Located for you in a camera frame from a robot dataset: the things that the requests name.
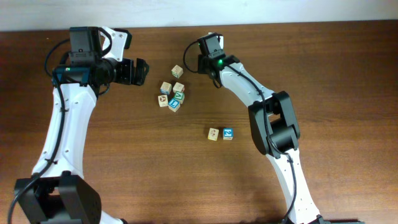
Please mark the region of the green V block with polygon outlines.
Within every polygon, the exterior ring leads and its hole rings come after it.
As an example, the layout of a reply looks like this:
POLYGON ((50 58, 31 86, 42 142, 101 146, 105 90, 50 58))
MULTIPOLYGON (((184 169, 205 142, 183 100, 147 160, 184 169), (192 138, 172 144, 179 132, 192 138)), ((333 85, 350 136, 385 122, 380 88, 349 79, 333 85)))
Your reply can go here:
POLYGON ((180 104, 183 104, 184 99, 185 99, 184 92, 176 91, 174 93, 174 99, 177 100, 180 104))

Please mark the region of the yellow-edged picture block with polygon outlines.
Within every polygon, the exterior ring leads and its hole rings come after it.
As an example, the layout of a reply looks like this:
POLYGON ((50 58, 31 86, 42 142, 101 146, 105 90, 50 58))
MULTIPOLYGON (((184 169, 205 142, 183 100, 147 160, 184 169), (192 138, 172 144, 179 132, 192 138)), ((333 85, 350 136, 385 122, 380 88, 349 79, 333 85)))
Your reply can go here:
POLYGON ((212 141, 217 141, 219 130, 215 128, 210 128, 208 132, 208 139, 212 141))

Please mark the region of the blue letter block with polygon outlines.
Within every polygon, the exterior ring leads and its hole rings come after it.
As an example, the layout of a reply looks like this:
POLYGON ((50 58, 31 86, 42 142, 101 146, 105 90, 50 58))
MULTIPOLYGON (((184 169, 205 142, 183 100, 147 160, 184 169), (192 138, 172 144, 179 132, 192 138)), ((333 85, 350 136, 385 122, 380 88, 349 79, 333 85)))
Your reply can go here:
POLYGON ((234 137, 232 128, 224 128, 223 129, 223 139, 224 140, 232 140, 234 137))

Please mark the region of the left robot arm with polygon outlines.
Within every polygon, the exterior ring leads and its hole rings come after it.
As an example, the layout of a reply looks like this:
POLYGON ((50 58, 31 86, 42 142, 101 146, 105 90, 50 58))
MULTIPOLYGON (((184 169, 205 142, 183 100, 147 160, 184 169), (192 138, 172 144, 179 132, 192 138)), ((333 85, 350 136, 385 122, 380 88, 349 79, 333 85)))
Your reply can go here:
POLYGON ((10 207, 20 206, 31 223, 119 223, 83 175, 90 116, 112 83, 143 85, 145 60, 124 58, 132 35, 125 29, 72 27, 59 64, 47 74, 53 110, 39 160, 29 178, 18 179, 10 207))

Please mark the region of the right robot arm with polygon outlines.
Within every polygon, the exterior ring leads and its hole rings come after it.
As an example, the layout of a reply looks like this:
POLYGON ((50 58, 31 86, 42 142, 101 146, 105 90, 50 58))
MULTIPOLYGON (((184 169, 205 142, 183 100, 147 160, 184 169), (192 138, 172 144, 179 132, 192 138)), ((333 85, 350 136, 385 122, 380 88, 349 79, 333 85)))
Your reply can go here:
POLYGON ((287 211, 282 223, 324 223, 312 199, 300 162, 298 126, 290 96, 261 85, 234 55, 226 55, 221 35, 200 37, 198 72, 206 73, 217 88, 232 91, 248 108, 252 140, 272 164, 287 211))

